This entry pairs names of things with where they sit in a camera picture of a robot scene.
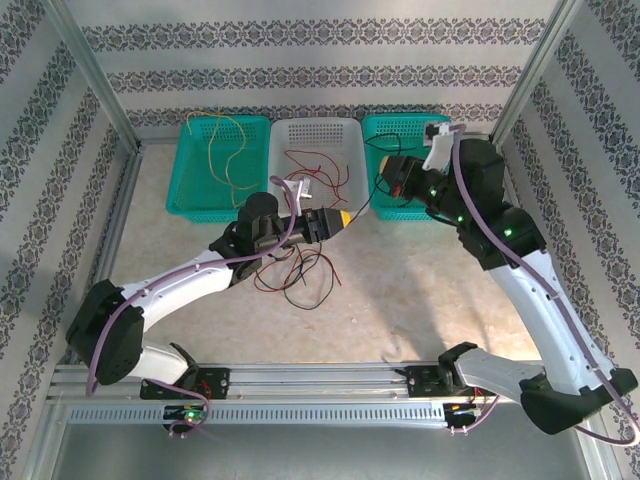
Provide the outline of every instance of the white plastic basket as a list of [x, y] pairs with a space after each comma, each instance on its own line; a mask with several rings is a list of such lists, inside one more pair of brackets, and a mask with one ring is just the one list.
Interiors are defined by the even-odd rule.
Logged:
[[[340, 187], [340, 196], [344, 202], [337, 203], [334, 208], [348, 211], [355, 215], [369, 198], [369, 182], [367, 181], [367, 164], [364, 156], [364, 143], [360, 123], [352, 118], [322, 117], [322, 118], [293, 118], [278, 120], [271, 127], [269, 142], [269, 176], [277, 175], [285, 178], [290, 173], [299, 170], [291, 159], [285, 155], [286, 150], [306, 150], [324, 153], [331, 157], [340, 168], [340, 183], [344, 182], [349, 167], [349, 181]], [[305, 155], [291, 153], [305, 167], [317, 169], [331, 176], [337, 181], [335, 167], [327, 159], [319, 155]], [[280, 214], [288, 213], [287, 203], [282, 190], [269, 182], [269, 193], [276, 196]], [[302, 199], [302, 209], [330, 207], [336, 197], [329, 186], [311, 179], [310, 199]], [[367, 205], [360, 215], [369, 210]]]

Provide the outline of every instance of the wall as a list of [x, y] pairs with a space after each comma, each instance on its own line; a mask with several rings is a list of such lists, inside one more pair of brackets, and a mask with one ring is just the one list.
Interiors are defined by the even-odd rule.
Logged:
[[[640, 2], [588, 0], [504, 145], [578, 312], [614, 361], [640, 365]], [[638, 412], [640, 392], [631, 395]], [[609, 433], [629, 435], [618, 409]], [[616, 449], [640, 478], [640, 449]]]
[[0, 0], [0, 479], [16, 478], [128, 154], [37, 0]]
[[556, 0], [70, 0], [141, 138], [190, 110], [432, 111], [490, 133]]

